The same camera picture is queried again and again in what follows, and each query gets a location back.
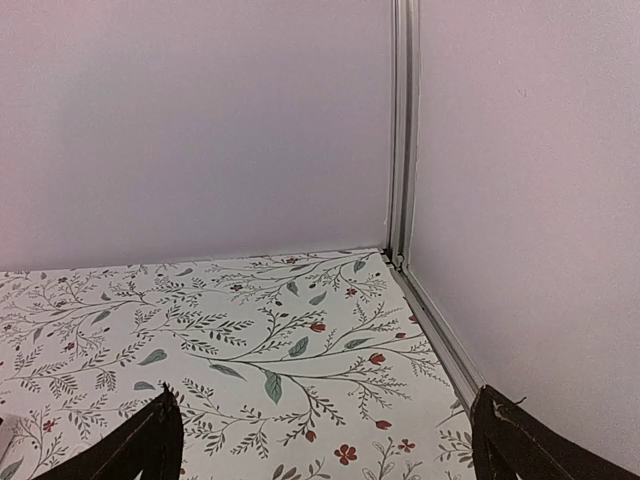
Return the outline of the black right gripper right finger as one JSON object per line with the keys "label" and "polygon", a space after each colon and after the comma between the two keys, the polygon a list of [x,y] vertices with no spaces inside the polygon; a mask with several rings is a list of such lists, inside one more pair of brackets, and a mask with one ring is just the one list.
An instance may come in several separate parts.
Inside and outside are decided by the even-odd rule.
{"label": "black right gripper right finger", "polygon": [[634,474],[560,436],[490,385],[471,406],[478,479],[629,479]]}

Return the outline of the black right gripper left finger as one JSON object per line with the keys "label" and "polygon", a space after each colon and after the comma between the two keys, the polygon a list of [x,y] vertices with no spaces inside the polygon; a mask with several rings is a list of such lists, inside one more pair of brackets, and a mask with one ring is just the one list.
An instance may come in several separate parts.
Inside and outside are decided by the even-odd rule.
{"label": "black right gripper left finger", "polygon": [[89,449],[41,474],[41,480],[172,480],[181,475],[184,427],[168,385]]}

